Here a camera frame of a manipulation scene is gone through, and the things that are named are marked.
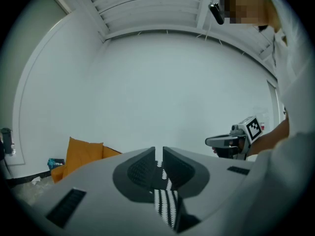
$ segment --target person's forearm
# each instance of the person's forearm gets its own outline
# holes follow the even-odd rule
[[[273,131],[259,137],[251,147],[249,156],[259,154],[266,149],[272,149],[275,145],[289,136],[289,120],[285,119]]]

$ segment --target wall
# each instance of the wall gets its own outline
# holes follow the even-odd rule
[[[206,138],[273,108],[260,65],[216,41],[145,33],[112,40],[89,73],[87,141],[128,152],[163,146],[214,155]]]
[[[65,158],[69,136],[84,139],[88,132],[86,78],[102,42],[87,21],[80,11],[67,15],[25,66],[13,117],[25,164],[9,167],[13,177],[47,171],[49,157]]]
[[[32,0],[12,26],[0,53],[0,128],[12,129],[13,101],[23,68],[65,12],[54,0]]]

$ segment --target person's hand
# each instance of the person's hand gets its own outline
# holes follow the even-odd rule
[[[243,150],[244,143],[245,143],[245,139],[241,138],[241,139],[238,140],[238,148],[240,149],[240,151]],[[216,148],[215,147],[211,147],[211,148],[213,149],[213,153],[217,154]]]

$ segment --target orange sofa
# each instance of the orange sofa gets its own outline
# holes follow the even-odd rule
[[[103,146],[103,143],[87,143],[70,137],[65,165],[53,169],[51,176],[54,183],[57,183],[85,164],[120,154],[118,151]]]

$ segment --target white ceiling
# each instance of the white ceiling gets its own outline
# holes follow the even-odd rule
[[[71,11],[69,0],[58,0]],[[211,0],[76,0],[97,25],[104,40],[145,30],[180,30],[208,35],[241,49],[264,65],[272,74],[273,30],[220,26],[212,17]]]

